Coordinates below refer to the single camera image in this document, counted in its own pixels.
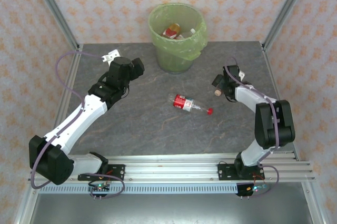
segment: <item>black mounting plate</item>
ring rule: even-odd
[[[115,176],[117,178],[120,178],[124,181],[124,175],[125,175],[125,165],[107,165],[107,171],[111,171],[109,175]],[[77,177],[78,181],[108,181],[109,178],[106,177],[97,177],[97,176],[89,176],[86,174],[80,174]]]
[[[251,173],[255,173],[256,175],[260,175],[264,179],[264,173],[261,173],[260,170],[263,171],[262,168],[256,168],[254,171],[250,171]],[[236,168],[234,164],[218,164],[217,165],[217,174],[219,176],[219,180],[242,180],[237,174]]]

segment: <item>gray marble tabletop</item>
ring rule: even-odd
[[[254,114],[243,104],[216,97],[211,85],[222,73],[228,56],[237,58],[245,80],[263,93],[275,91],[259,42],[212,42],[185,73],[172,75],[157,65],[150,43],[84,45],[83,51],[140,57],[144,75],[130,83],[129,95],[95,121],[75,144],[72,154],[95,151],[102,155],[201,154],[243,151],[254,139]],[[82,56],[74,89],[86,95],[108,70],[107,63]],[[214,109],[213,115],[191,114],[166,101],[168,93],[182,94]],[[78,106],[72,96],[68,112]]]

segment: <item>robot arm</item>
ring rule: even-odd
[[[237,65],[227,66],[227,70],[236,80],[242,81],[244,74]],[[223,75],[217,75],[212,83],[227,99],[241,102],[255,113],[255,139],[246,150],[238,154],[234,162],[236,175],[240,179],[249,180],[253,173],[260,173],[260,161],[276,148],[274,120],[277,120],[279,132],[278,147],[293,142],[295,130],[288,101],[270,98],[256,91],[250,83],[244,82],[243,84],[245,87],[233,80],[225,67],[223,67]],[[277,118],[273,118],[267,99],[271,101]]]
[[[130,81],[143,75],[144,65],[139,58],[131,61],[120,57],[117,50],[103,56],[103,61],[108,62],[109,71],[90,88],[84,106],[79,105],[43,138],[34,136],[29,142],[29,164],[33,168],[42,148],[52,141],[36,171],[56,185],[62,184],[71,175],[107,172],[107,160],[101,155],[91,152],[72,156],[69,153],[87,128],[122,98]]]

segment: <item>red bottle label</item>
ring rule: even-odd
[[[177,94],[175,96],[173,106],[190,112],[193,102],[194,99],[186,98],[185,96]]]

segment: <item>trash bin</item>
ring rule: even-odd
[[[162,37],[171,24],[180,25],[180,33],[195,29],[195,34],[177,40]],[[162,4],[154,8],[148,17],[151,38],[156,47],[159,66],[168,73],[182,73],[199,57],[207,45],[206,22],[197,9],[183,3]]]

